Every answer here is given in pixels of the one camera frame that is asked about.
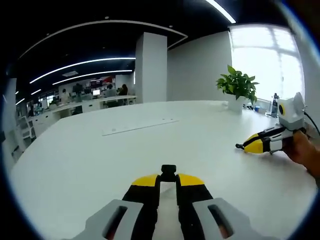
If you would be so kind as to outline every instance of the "bottle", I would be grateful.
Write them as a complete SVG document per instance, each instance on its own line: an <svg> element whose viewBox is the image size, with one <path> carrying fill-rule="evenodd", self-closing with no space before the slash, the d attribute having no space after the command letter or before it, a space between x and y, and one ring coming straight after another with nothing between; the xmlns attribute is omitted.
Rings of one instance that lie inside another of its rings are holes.
<svg viewBox="0 0 320 240"><path fill-rule="evenodd" d="M278 115L278 99L279 96L277 95L277 93L274 93L271 111L271 117L273 118L276 118Z"/></svg>

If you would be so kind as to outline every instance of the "black ceiling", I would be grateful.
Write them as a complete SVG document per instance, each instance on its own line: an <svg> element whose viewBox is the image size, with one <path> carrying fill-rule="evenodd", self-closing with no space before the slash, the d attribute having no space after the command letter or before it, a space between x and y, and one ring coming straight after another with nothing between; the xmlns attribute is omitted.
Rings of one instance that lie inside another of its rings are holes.
<svg viewBox="0 0 320 240"><path fill-rule="evenodd" d="M238 24L269 23L287 26L286 20L268 0L216 2L230 13ZM2 20L5 23L4 32L10 39L6 45L6 57L9 59L7 66L10 66L11 74L17 77L17 99L29 98L30 93L38 89L51 89L52 83L67 79L68 77L62 74L70 71L83 75L134 70L132 60L87 63L55 72L29 84L35 78L67 65L102 58L134 57L136 41L143 32L167 36L168 46L183 38L181 34L166 29L131 23L91 24L51 36L65 28L105 21L106 17L107 20L137 21L165 28L173 26L173 30L188 36L172 47L174 48L187 41L226 31L230 25L229 21L205 0L117 0L112 3L90 1L85 4L81 6L77 2L66 7L58 2L51 2L42 7L21 6L8 12L10 18L2 16L5 18ZM41 40L43 41L27 51Z"/></svg>

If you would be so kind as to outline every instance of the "window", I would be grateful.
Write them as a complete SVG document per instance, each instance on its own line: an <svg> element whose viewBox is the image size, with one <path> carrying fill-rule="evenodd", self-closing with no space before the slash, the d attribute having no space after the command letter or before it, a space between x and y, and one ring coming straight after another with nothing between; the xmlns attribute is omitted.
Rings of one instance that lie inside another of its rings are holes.
<svg viewBox="0 0 320 240"><path fill-rule="evenodd" d="M50 103L53 101L53 99L54 99L53 95L50 95L50 96L46 97L46 103L47 103L48 107L49 107Z"/></svg>
<svg viewBox="0 0 320 240"><path fill-rule="evenodd" d="M256 96L271 100L305 96L301 59L295 40L286 28L272 25L242 25L230 28L232 66L255 76Z"/></svg>

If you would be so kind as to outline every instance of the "ceiling light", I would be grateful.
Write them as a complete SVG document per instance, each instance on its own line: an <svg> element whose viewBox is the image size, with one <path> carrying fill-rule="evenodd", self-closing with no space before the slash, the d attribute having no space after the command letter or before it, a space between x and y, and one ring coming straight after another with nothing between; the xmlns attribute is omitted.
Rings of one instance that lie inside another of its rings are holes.
<svg viewBox="0 0 320 240"><path fill-rule="evenodd" d="M168 49L172 48L176 44L178 44L178 43L180 43L180 42L182 42L182 41L184 41L184 40L186 40L188 38L188 35L186 35L186 34L184 34L182 32L167 28L165 26L156 25L156 24L153 24L153 23L148 23L148 22L143 22L143 21L133 21L133 20L112 20L112 19L111 20L110 19L108 19L108 20L98 20L98 21L90 21L90 22L80 23L80 24L69 26L69 27L61 29L59 31L53 32L49 36L46 36L45 38L42 38L40 41L36 42L34 45L29 47L22 55L20 55L19 59L21 59L25 54L27 54L31 49L33 49L38 44L42 43L43 41L46 41L49 38L52 38L55 35L61 34L61 33L65 32L65 31L69 31L69 30L75 29L75 28L80 28L80 27L83 27L83 26L95 25L95 24L114 24L114 23L148 26L148 27L162 29L162 30L165 30L165 31L169 31L169 32L181 35L182 38L179 39L178 41L175 41L171 45L169 45L167 47Z"/></svg>
<svg viewBox="0 0 320 240"><path fill-rule="evenodd" d="M21 99L20 101L18 101L15 105L17 106L19 103L21 103L22 101L24 101L25 98Z"/></svg>
<svg viewBox="0 0 320 240"><path fill-rule="evenodd" d="M100 61L109 61L109 60L135 60L136 58L135 57L111 57L111 58L102 58L102 59L95 59L95 60L89 60L89 61L82 61L82 62L78 62L78 63L75 63L75 64L71 64L71 65L68 65L68 66L64 66L64 67L60 67L56 70L53 70L53 71L50 71L46 74L43 74L42 76L39 76L37 77L35 80L32 80L31 82L29 82L30 84L34 83L35 81L49 75L49 74L52 74L52 73L55 73L57 71L60 71L62 69L66 69L66 68L70 68L70 67L73 67L73 66L77 66L77 65L80 65L80 64L88 64L88 63L93 63L93 62L100 62Z"/></svg>
<svg viewBox="0 0 320 240"><path fill-rule="evenodd" d="M216 1L214 0L206 0L206 1L210 3L212 6L214 6L223 16L225 16L225 18L228 19L230 23L232 24L236 23L236 20L234 20L234 18Z"/></svg>
<svg viewBox="0 0 320 240"><path fill-rule="evenodd" d="M71 77L62 81L58 81L53 83L52 85L56 85L59 83L63 83L72 79L77 79L77 78L81 78L81 77L86 77L86 76L91 76L91 75L97 75L97 74L110 74L110 73L120 73L120 72L132 72L132 70L116 70L116 71L101 71L101 72L94 72L94 73L89 73L89 74L85 74L85 75L81 75L81 76L75 76L75 77Z"/></svg>
<svg viewBox="0 0 320 240"><path fill-rule="evenodd" d="M37 91L34 91L33 93L31 93L31 95L36 94L36 93L38 93L38 92L40 92L40 91L41 91L41 89L39 89L39 90L37 90Z"/></svg>

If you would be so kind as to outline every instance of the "white table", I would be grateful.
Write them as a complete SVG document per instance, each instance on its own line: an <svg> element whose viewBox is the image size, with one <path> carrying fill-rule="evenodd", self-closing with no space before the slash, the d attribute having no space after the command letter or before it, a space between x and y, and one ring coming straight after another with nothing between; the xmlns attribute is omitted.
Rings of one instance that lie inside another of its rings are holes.
<svg viewBox="0 0 320 240"><path fill-rule="evenodd" d="M177 122L130 130L171 119ZM79 114L61 119L26 149L12 170L12 187L46 239L72 238L88 217L122 199L136 178L175 164L178 173L201 178L214 198L248 215L256 231L286 239L314 200L315 180L283 152L235 148L274 123L250 110L237 115L220 101L157 102ZM129 131L102 136L110 126Z"/></svg>

